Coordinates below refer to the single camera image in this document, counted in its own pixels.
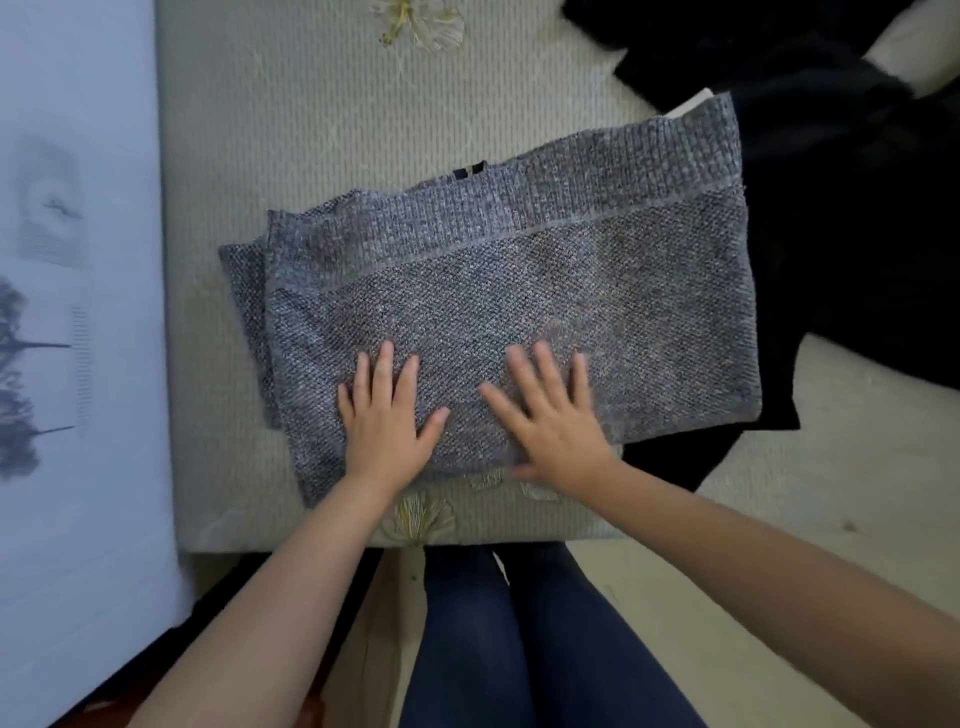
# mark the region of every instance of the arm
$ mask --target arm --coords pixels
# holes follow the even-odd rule
[[[171,668],[131,726],[289,726],[306,696],[353,572],[396,495],[440,440],[448,411],[417,436],[417,359],[393,393],[393,346],[370,378],[361,354],[353,400],[338,401],[347,475]]]
[[[526,448],[518,476],[576,497],[682,571],[743,626],[875,726],[960,722],[960,622],[816,546],[616,460],[576,354],[572,401],[549,348],[540,379],[508,351],[525,416],[481,393]]]

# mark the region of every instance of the person's left hand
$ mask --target person's left hand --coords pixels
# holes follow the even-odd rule
[[[411,356],[394,391],[394,345],[380,345],[373,376],[370,358],[357,357],[353,400],[347,386],[337,388],[337,405],[347,429],[347,479],[383,489],[390,499],[406,488],[423,470],[444,433],[450,410],[438,409],[417,435],[417,371],[420,360]]]

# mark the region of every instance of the hand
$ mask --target hand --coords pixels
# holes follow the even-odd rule
[[[534,355],[542,382],[522,347],[507,348],[507,364],[530,417],[487,381],[480,385],[480,394],[527,451],[530,462],[518,466],[515,476],[538,480],[577,497],[602,469],[616,461],[593,414],[587,358],[582,353],[573,355],[571,401],[549,345],[538,341]]]
[[[382,488],[391,500],[423,470],[450,414],[445,407],[438,409],[417,436],[419,366],[416,356],[407,360],[394,392],[394,345],[385,341],[372,378],[370,358],[365,353],[357,357],[352,401],[345,384],[337,388],[337,405],[347,429],[347,479]]]

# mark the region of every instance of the dark blue pants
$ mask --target dark blue pants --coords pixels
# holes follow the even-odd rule
[[[426,626],[400,728],[704,728],[564,544],[425,551]]]

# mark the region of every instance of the ribbed waistband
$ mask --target ribbed waistband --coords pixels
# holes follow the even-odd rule
[[[280,285],[291,275],[294,284],[335,287],[470,242],[681,200],[740,176],[736,116],[723,94],[680,118],[579,132],[466,179],[445,175],[395,194],[354,190],[325,214],[272,211],[268,275]]]

